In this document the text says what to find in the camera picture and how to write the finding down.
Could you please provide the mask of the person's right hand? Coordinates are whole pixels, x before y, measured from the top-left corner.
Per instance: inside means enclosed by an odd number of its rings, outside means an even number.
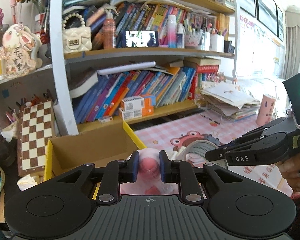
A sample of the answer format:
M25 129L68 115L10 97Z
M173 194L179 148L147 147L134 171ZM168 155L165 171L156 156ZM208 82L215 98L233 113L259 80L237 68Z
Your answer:
M279 161L275 165L292 190L300 192L300 153L285 162Z

